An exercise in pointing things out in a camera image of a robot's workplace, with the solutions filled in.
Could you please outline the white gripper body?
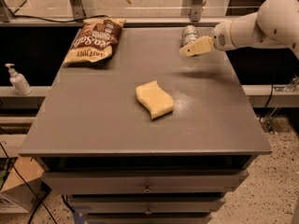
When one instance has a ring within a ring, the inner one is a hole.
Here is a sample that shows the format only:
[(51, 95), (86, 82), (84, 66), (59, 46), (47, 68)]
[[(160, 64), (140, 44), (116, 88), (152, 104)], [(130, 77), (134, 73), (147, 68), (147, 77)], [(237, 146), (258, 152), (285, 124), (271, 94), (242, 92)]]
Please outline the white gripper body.
[(211, 31), (214, 47), (219, 51), (232, 50), (235, 48), (231, 38), (231, 21), (224, 21), (217, 24)]

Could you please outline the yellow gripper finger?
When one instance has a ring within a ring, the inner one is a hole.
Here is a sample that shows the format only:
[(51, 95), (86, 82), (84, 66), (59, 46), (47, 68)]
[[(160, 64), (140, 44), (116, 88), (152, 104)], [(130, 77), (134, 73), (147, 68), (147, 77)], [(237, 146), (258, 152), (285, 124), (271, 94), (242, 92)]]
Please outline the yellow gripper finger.
[(208, 53), (214, 49), (214, 42), (210, 36), (192, 37), (185, 39), (183, 47), (179, 50), (182, 57), (192, 57)]

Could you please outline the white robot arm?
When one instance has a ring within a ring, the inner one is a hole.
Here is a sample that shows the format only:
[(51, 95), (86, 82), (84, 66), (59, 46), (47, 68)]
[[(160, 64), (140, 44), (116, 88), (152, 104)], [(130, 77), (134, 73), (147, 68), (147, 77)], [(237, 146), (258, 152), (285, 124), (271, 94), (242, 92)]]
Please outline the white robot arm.
[(299, 1), (266, 0), (257, 12), (223, 21), (210, 35), (199, 35), (198, 30), (186, 26), (181, 33), (182, 57), (240, 48), (284, 49), (299, 59)]

